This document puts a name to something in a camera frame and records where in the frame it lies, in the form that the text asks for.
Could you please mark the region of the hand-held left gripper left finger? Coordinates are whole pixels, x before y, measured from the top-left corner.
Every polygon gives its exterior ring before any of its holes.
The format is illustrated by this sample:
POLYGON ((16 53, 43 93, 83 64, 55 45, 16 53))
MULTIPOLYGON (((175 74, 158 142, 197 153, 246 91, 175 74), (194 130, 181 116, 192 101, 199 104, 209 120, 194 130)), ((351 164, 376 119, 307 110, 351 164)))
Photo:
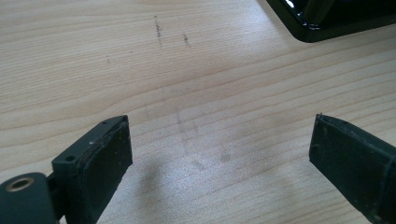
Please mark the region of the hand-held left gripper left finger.
POLYGON ((52 161, 68 224, 95 224, 133 163, 126 115, 106 119, 52 161))

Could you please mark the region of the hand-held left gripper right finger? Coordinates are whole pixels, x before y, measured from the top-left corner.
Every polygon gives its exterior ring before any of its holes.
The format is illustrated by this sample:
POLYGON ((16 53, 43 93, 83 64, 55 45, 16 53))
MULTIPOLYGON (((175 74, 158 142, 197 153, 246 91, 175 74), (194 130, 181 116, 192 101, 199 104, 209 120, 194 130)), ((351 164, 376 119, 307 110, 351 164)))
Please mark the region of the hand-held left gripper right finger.
POLYGON ((396 147, 318 114, 309 160, 370 222, 396 224, 396 147))

